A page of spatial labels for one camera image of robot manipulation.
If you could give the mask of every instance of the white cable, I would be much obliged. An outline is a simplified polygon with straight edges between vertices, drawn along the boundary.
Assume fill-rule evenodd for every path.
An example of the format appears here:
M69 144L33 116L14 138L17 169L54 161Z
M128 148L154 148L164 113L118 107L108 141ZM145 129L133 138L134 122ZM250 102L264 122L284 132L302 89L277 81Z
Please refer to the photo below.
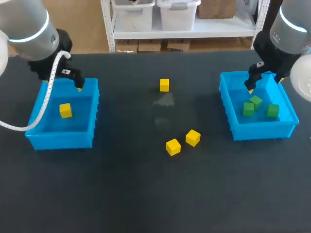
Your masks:
M68 53L66 51L60 51L57 54L57 56L55 57L55 60L53 62L53 66L52 66L52 71L51 71L51 75L50 75L49 84L48 84L48 89L47 89L47 92L45 94L45 97L44 97L43 104L41 106L40 112L39 112L38 116L36 117L35 121L31 125L29 125L27 127L17 127L17 126L9 125L7 123L4 123L4 122L0 121L0 125L1 126L5 127L5 128L8 128L10 130L15 130L15 131L27 131L27 130L33 129L40 122L40 120L42 119L43 114L44 114L44 112L45 112L45 110L46 110L46 108L48 106L49 99L50 99L50 96L51 96L51 93L52 93L52 88L53 88L54 80L55 80L57 66L58 66L58 63L59 63L59 61L60 61L62 56L66 57L67 59L69 59L71 57L70 53Z

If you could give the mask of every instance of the white storage box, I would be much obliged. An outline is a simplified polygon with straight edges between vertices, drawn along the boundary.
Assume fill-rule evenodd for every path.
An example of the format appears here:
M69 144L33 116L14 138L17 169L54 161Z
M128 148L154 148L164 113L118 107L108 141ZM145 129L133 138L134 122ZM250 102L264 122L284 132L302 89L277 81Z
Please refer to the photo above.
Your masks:
M116 21L124 32L151 31L152 8L156 0L138 0L132 4L129 0L112 0Z
M164 31L189 31L193 29L196 7L201 0L157 0L161 8Z

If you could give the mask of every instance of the blue plastic bin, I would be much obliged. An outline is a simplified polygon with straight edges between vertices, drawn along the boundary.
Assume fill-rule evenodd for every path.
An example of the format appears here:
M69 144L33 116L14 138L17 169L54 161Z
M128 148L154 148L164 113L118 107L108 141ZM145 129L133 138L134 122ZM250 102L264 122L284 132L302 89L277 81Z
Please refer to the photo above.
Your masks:
M29 124L38 115L48 84L42 82ZM87 78L81 92L72 80L56 79L39 124L26 132L36 150L92 148L99 100L98 80ZM59 105L70 103L72 117L62 119Z
M220 74L219 90L233 139L290 137L299 120L282 85L274 81L274 74L262 74L262 80L257 81L257 87L251 95L244 85L247 79L247 71ZM254 112L253 117L243 116L243 103L254 95L262 99L261 107ZM276 119L266 117L270 103L279 105Z

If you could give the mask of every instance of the floor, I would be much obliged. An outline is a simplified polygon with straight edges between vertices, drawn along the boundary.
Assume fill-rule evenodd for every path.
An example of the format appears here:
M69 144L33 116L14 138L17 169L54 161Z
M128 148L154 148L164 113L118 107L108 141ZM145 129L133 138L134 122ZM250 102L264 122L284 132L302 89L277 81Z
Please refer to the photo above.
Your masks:
M72 53L109 52L100 0L43 0L55 27L73 40ZM208 38L191 41L190 51L247 50L251 38Z

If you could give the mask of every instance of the shelving unit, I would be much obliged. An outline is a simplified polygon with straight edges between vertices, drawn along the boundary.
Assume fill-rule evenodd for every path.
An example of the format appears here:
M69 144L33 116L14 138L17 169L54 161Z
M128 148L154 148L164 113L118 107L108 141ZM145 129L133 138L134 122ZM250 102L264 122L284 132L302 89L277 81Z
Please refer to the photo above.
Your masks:
M159 8L153 10L153 25L150 32L124 32L116 14L110 17L110 0L101 0L109 50L115 51L115 39L166 39L166 38L208 38L208 37L247 37L254 39L262 30L270 0L259 0L260 11L257 24L254 23L252 12L258 0L237 1L236 14L228 19L195 19L191 31L163 31Z

